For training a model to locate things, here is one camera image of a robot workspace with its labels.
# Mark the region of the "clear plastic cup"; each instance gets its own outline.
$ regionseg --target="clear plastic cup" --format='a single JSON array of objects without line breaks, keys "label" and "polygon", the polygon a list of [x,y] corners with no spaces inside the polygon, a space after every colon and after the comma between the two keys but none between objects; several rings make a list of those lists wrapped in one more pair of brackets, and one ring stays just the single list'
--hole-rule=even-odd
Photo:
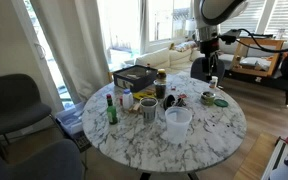
[{"label": "clear plastic cup", "polygon": [[165,118],[169,142],[172,144],[184,142],[192,113],[182,107],[170,107],[165,111]]}]

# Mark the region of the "gray armchair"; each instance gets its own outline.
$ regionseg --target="gray armchair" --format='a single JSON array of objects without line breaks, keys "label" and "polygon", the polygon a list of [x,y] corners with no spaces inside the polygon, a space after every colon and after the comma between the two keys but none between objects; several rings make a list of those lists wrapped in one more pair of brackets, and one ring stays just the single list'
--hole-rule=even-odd
[{"label": "gray armchair", "polygon": [[16,165],[8,165],[0,158],[0,180],[81,180],[82,173],[80,152],[66,139]]},{"label": "gray armchair", "polygon": [[41,102],[34,80],[25,74],[0,77],[0,135],[28,127],[47,116],[51,108]]}]

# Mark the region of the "round marble table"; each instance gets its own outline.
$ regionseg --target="round marble table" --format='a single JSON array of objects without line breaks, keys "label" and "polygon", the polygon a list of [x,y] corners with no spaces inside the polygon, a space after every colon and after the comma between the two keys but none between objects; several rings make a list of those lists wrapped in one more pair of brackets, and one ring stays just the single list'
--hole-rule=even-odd
[{"label": "round marble table", "polygon": [[[246,120],[239,105],[225,92],[214,89],[216,98],[228,107],[204,106],[200,94],[209,91],[205,82],[188,76],[168,75],[166,94],[186,94],[186,108],[193,118],[185,142],[168,142],[164,109],[157,107],[156,119],[143,124],[141,114],[124,111],[118,98],[122,88],[113,83],[97,91],[87,102],[82,116],[83,128],[92,145],[104,155],[126,166],[144,172],[194,172],[216,165],[230,157],[242,143]],[[117,107],[118,124],[110,125],[106,94]]]}]

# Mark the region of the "jar lid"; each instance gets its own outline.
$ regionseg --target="jar lid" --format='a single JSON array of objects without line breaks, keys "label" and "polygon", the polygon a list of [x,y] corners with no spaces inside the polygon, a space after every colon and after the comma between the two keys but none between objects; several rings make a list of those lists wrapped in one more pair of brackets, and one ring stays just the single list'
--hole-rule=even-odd
[{"label": "jar lid", "polygon": [[165,73],[165,69],[158,69],[157,72],[158,73]]},{"label": "jar lid", "polygon": [[131,90],[130,89],[124,89],[124,94],[128,94],[128,93],[130,93],[131,92]]},{"label": "jar lid", "polygon": [[228,102],[222,99],[215,99],[214,104],[219,107],[227,107]]}]

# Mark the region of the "cable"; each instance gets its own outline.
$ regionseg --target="cable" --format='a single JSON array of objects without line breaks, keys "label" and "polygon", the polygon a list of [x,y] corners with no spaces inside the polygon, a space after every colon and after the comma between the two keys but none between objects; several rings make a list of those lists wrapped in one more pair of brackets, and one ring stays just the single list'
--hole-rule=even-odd
[{"label": "cable", "polygon": [[283,52],[288,52],[288,48],[287,48],[287,49],[281,49],[281,50],[267,49],[267,48],[261,46],[261,45],[256,41],[256,39],[254,38],[253,34],[252,34],[251,32],[249,32],[247,29],[243,29],[243,28],[242,28],[242,29],[238,29],[238,30],[239,30],[239,31],[245,31],[245,32],[247,32],[248,35],[251,36],[251,38],[254,40],[255,44],[256,44],[259,48],[246,45],[246,44],[241,43],[240,41],[236,40],[237,42],[243,44],[243,45],[246,46],[246,47],[253,48],[253,49],[258,49],[258,50],[265,51],[265,52],[270,52],[270,53],[283,53]]}]

